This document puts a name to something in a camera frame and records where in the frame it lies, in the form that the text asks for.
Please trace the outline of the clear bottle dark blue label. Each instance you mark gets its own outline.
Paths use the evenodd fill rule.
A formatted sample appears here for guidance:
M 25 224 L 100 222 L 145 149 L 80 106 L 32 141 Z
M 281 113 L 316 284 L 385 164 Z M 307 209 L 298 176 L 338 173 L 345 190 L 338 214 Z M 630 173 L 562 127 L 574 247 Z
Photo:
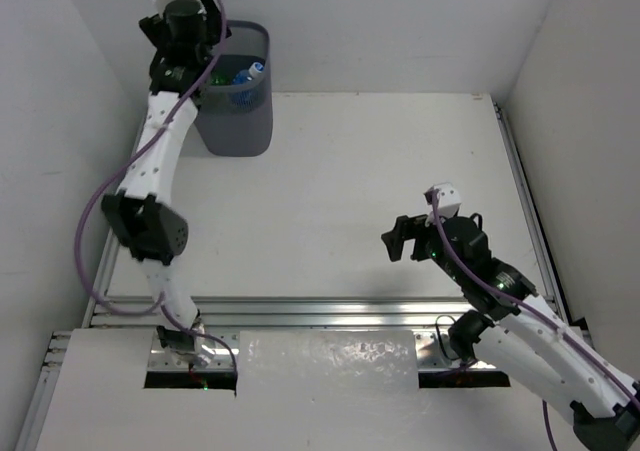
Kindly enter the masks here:
M 243 86 L 252 83 L 259 78 L 264 71 L 264 65 L 261 62 L 253 62 L 248 69 L 239 71 L 231 81 L 233 87 Z M 245 89 L 234 92 L 230 96 L 231 102 L 239 107 L 249 107 L 254 100 L 256 91 L 254 89 Z

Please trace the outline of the green plastic bottle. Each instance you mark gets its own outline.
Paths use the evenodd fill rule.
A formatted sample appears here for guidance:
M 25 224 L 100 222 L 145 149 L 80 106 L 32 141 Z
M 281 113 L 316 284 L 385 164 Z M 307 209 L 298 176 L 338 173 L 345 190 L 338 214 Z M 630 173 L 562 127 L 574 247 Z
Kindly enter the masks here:
M 221 72 L 214 71 L 209 79 L 210 86 L 229 86 L 232 84 L 232 79 Z

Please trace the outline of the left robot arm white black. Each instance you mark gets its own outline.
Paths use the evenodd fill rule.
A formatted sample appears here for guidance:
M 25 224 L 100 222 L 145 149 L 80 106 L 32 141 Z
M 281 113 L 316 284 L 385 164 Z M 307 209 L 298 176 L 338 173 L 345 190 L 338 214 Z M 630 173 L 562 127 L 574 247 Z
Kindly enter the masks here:
M 156 14 L 139 22 L 155 48 L 149 94 L 136 160 L 101 211 L 119 244 L 144 273 L 165 322 L 158 340 L 177 364 L 203 369 L 217 343 L 205 336 L 190 293 L 176 281 L 175 261 L 184 252 L 189 226 L 171 205 L 174 174 L 187 132 L 199 112 L 211 75 L 214 49 L 230 32 L 214 0 L 152 0 Z

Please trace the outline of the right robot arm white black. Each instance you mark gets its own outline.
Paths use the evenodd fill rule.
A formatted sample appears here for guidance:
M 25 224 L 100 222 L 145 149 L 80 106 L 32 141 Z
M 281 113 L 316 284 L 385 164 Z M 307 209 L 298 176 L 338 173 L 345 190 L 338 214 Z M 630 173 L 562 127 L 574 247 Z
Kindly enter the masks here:
M 500 368 L 554 408 L 589 450 L 628 450 L 639 437 L 639 382 L 608 363 L 549 307 L 516 268 L 494 257 L 481 215 L 436 222 L 400 216 L 381 237 L 391 261 L 407 241 L 471 304 L 449 328 L 464 361 Z

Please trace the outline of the grey mesh waste bin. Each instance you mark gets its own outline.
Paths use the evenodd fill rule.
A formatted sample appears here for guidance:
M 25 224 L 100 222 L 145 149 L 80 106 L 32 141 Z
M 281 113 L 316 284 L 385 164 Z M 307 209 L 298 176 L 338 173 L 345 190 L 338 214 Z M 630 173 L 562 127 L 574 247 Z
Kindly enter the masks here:
M 268 149 L 273 130 L 270 36 L 265 27 L 252 21 L 231 20 L 229 30 L 213 72 L 224 73 L 233 80 L 256 61 L 264 65 L 264 71 L 252 83 L 238 87 L 210 86 L 208 81 L 195 127 L 210 153 L 255 157 Z M 231 94 L 247 88 L 256 91 L 252 104 L 234 105 Z

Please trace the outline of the aluminium right side rail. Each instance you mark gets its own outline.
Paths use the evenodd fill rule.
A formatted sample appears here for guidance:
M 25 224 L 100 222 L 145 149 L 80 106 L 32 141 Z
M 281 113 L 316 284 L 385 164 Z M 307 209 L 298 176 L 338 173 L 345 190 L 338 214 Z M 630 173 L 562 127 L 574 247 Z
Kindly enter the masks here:
M 584 317 L 574 318 L 570 310 L 506 112 L 496 101 L 493 101 L 493 107 L 532 240 L 543 288 L 560 317 L 574 328 L 577 328 L 583 337 L 590 340 L 591 335 L 587 321 Z

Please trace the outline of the aluminium rail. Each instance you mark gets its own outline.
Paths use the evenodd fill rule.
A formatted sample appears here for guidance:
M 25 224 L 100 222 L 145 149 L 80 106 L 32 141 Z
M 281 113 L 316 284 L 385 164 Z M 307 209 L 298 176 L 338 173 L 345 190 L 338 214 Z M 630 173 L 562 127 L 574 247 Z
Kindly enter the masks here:
M 584 317 L 574 318 L 570 310 L 506 112 L 496 101 L 493 101 L 493 107 L 532 240 L 543 288 L 560 317 L 574 328 L 577 328 L 583 337 L 590 340 L 591 335 L 587 321 Z
M 471 309 L 463 298 L 200 298 L 205 325 L 220 328 L 426 328 Z
M 177 123 L 175 116 L 181 111 L 186 111 L 190 118 L 195 116 L 195 109 L 189 101 L 182 102 L 173 95 L 167 99 L 159 96 L 150 98 L 135 153 L 121 169 L 100 185 L 82 211 L 74 235 L 74 262 L 93 309 L 102 307 L 114 316 L 140 317 L 154 313 L 166 299 L 163 294 L 157 294 L 151 307 L 138 311 L 116 307 L 107 299 L 105 291 L 96 290 L 89 281 L 81 247 L 89 216 L 98 204 L 113 236 L 121 246 L 131 251 L 134 259 L 142 264 L 160 264 L 164 257 L 171 255 L 155 244 L 162 243 L 164 238 L 157 224 L 156 207 L 160 204 L 160 198 L 155 175 L 162 166 L 153 160 L 154 155 L 160 153 L 171 138 L 172 126 Z

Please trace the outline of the aluminium front rail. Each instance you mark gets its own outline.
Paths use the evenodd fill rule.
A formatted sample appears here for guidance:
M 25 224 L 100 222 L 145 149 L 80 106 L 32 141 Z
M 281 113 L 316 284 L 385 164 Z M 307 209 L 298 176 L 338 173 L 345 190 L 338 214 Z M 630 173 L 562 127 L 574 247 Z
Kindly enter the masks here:
M 471 309 L 463 298 L 200 298 L 205 325 L 220 328 L 426 328 Z

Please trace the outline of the aluminium left side rail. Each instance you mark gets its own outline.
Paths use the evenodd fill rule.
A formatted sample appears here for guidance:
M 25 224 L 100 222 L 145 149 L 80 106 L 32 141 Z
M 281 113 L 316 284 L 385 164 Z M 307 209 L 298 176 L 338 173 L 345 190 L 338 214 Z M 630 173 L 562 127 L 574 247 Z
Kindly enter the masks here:
M 105 291 L 96 290 L 89 281 L 81 247 L 89 216 L 98 204 L 113 236 L 121 246 L 131 251 L 134 259 L 142 264 L 160 264 L 164 257 L 171 255 L 155 244 L 162 243 L 164 238 L 157 224 L 156 207 L 160 204 L 160 198 L 155 175 L 162 166 L 153 160 L 154 155 L 160 153 L 171 138 L 172 126 L 177 123 L 175 116 L 181 111 L 186 111 L 190 118 L 195 116 L 195 109 L 189 101 L 182 102 L 173 95 L 167 99 L 159 96 L 150 98 L 135 153 L 121 169 L 100 185 L 82 211 L 74 235 L 74 262 L 93 309 L 102 307 L 114 316 L 140 317 L 154 313 L 166 299 L 163 294 L 157 294 L 151 307 L 138 311 L 116 307 L 107 299 Z

